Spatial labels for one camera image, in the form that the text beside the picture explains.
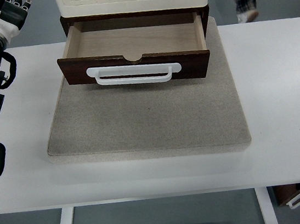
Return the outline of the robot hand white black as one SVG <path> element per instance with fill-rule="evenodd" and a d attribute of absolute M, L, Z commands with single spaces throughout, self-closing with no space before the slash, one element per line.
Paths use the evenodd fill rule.
<path fill-rule="evenodd" d="M 0 36 L 5 39 L 19 34 L 33 0 L 0 0 Z"/>

